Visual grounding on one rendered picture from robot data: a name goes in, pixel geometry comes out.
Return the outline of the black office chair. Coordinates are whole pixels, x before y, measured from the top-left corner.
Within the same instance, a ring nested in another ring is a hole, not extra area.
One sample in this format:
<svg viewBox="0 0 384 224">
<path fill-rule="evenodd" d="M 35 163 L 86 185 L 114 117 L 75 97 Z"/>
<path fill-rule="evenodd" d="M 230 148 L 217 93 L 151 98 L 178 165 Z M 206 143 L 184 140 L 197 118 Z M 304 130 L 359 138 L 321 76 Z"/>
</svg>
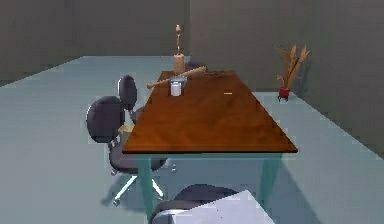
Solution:
<svg viewBox="0 0 384 224">
<path fill-rule="evenodd" d="M 136 124 L 144 108 L 135 108 L 138 92 L 132 76 L 125 75 L 119 79 L 118 94 L 123 108 L 129 113 L 131 121 Z"/>
<path fill-rule="evenodd" d="M 173 224 L 171 216 L 203 204 L 237 194 L 237 191 L 209 184 L 193 184 L 181 190 L 172 200 L 160 202 L 149 224 Z"/>
<path fill-rule="evenodd" d="M 108 146 L 111 174 L 130 174 L 131 178 L 121 188 L 113 199 L 113 204 L 120 204 L 121 196 L 138 178 L 136 160 L 131 154 L 124 154 L 125 143 L 119 138 L 119 129 L 124 125 L 125 112 L 121 101 L 116 96 L 104 96 L 96 100 L 86 112 L 88 134 L 96 143 Z"/>
</svg>

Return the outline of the brown table with teal legs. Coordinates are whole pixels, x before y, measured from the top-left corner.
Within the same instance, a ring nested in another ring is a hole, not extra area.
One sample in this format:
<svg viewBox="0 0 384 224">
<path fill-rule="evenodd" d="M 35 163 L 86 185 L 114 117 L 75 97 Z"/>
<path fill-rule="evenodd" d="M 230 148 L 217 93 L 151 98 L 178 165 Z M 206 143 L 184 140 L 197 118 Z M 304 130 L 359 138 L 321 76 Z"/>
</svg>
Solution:
<svg viewBox="0 0 384 224">
<path fill-rule="evenodd" d="M 257 200 L 266 207 L 282 155 L 297 151 L 233 71 L 192 75 L 178 97 L 170 94 L 168 82 L 153 87 L 123 148 L 138 165 L 148 216 L 154 210 L 153 158 L 260 158 L 263 166 Z"/>
</svg>

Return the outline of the wooden baseball bat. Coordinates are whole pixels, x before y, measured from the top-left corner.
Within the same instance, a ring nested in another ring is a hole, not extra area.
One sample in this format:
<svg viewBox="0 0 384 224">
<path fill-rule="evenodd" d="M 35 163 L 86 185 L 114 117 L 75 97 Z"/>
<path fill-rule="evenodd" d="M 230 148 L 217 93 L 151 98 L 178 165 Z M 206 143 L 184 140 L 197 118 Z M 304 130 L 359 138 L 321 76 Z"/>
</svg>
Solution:
<svg viewBox="0 0 384 224">
<path fill-rule="evenodd" d="M 175 76 L 172 76 L 168 79 L 164 79 L 164 80 L 161 80 L 161 81 L 157 81 L 155 83 L 147 83 L 146 84 L 146 87 L 147 89 L 152 89 L 153 87 L 157 86 L 157 85 L 160 85 L 160 84 L 163 84 L 163 83 L 166 83 L 166 82 L 169 82 L 171 81 L 172 79 L 174 78 L 179 78 L 179 77 L 188 77 L 188 76 L 191 76 L 191 75 L 196 75 L 196 74 L 203 74 L 207 71 L 207 68 L 205 66 L 201 66 L 201 67 L 198 67 L 198 68 L 195 68 L 195 69 L 192 69 L 190 71 L 187 71 L 187 72 L 184 72 L 184 73 L 181 73 L 179 75 L 175 75 Z"/>
</svg>

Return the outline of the dry plant in red pot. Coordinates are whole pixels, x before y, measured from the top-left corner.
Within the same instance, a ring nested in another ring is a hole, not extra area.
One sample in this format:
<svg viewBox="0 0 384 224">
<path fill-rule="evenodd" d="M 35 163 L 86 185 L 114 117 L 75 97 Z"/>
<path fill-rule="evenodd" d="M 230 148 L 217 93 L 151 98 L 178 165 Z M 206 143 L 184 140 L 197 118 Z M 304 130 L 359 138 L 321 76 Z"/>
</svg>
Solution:
<svg viewBox="0 0 384 224">
<path fill-rule="evenodd" d="M 301 64 L 310 53 L 310 50 L 308 50 L 307 46 L 304 45 L 301 48 L 301 51 L 298 51 L 297 45 L 294 44 L 290 50 L 277 48 L 277 52 L 279 53 L 283 62 L 283 74 L 277 75 L 277 80 L 281 82 L 277 98 L 278 101 L 281 101 L 282 99 L 288 101 L 290 85 L 293 82 L 293 79 L 295 78 Z"/>
</svg>

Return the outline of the tan carton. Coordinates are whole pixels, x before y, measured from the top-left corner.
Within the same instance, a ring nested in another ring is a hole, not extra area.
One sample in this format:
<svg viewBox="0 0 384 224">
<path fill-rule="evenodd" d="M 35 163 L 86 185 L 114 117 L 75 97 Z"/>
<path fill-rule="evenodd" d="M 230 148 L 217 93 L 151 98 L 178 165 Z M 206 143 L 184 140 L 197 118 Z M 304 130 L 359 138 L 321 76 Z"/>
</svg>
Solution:
<svg viewBox="0 0 384 224">
<path fill-rule="evenodd" d="M 133 131 L 134 127 L 133 126 L 128 126 L 128 125 L 122 125 L 118 131 L 119 131 L 119 137 L 120 137 L 120 143 L 125 145 L 130 133 Z"/>
</svg>

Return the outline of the pale grey flat box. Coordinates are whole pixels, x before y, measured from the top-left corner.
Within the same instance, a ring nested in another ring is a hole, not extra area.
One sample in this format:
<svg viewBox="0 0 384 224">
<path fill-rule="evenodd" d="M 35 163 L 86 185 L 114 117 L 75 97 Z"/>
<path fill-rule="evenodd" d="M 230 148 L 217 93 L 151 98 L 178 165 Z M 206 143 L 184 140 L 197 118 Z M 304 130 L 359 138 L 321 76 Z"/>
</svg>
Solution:
<svg viewBox="0 0 384 224">
<path fill-rule="evenodd" d="M 173 224 L 275 224 L 248 191 L 172 216 Z"/>
</svg>

